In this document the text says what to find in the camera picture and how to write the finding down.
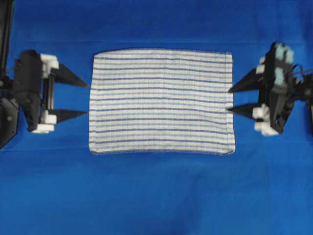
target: blue cloth background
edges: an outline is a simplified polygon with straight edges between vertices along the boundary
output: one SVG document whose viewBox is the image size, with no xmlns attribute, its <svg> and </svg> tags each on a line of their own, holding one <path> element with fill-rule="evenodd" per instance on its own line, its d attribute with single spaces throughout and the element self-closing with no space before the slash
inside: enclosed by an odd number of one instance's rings
<svg viewBox="0 0 313 235">
<path fill-rule="evenodd" d="M 282 41 L 313 66 L 313 2 L 294 0 L 16 1 L 8 69 L 25 49 L 55 54 L 91 83 L 93 55 L 129 47 L 231 51 L 234 82 Z M 234 96 L 235 105 L 257 100 Z M 55 108 L 87 110 L 89 90 L 55 87 Z M 284 134 L 264 138 L 234 117 L 236 153 L 88 149 L 88 117 L 49 135 L 19 133 L 0 152 L 1 235 L 309 235 L 313 134 L 297 102 Z"/>
</svg>

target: dish towel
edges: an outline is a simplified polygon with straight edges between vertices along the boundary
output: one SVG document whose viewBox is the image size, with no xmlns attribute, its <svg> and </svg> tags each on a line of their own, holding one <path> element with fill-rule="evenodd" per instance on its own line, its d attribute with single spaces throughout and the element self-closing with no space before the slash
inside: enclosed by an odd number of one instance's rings
<svg viewBox="0 0 313 235">
<path fill-rule="evenodd" d="M 124 49 L 95 55 L 89 105 L 94 153 L 235 150 L 232 55 Z"/>
</svg>

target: white towel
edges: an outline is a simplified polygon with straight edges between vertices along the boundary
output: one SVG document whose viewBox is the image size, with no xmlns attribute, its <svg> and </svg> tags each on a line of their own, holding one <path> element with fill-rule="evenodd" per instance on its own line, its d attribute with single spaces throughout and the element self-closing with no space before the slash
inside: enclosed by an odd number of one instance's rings
<svg viewBox="0 0 313 235">
<path fill-rule="evenodd" d="M 95 55 L 89 148 L 95 153 L 235 150 L 229 52 L 125 49 Z"/>
</svg>

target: metal rod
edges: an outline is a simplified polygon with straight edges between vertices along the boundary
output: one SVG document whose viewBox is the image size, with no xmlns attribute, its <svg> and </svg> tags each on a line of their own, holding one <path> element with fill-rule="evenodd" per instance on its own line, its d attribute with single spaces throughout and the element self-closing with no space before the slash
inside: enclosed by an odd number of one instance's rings
<svg viewBox="0 0 313 235">
<path fill-rule="evenodd" d="M 44 80 L 43 88 L 43 108 L 44 110 L 53 110 L 54 106 L 54 76 L 50 75 Z"/>
<path fill-rule="evenodd" d="M 49 93 L 48 93 L 48 110 L 53 110 L 53 106 L 54 106 L 54 100 L 53 100 L 53 96 L 54 96 L 54 76 L 50 75 L 48 77 L 48 81 L 49 81 Z"/>
</svg>

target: towel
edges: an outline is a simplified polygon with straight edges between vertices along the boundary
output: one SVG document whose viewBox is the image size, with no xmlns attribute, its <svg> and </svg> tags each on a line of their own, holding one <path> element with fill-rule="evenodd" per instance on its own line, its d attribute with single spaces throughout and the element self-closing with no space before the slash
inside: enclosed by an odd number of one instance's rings
<svg viewBox="0 0 313 235">
<path fill-rule="evenodd" d="M 95 55 L 89 103 L 94 153 L 235 150 L 232 55 L 138 48 Z"/>
</svg>

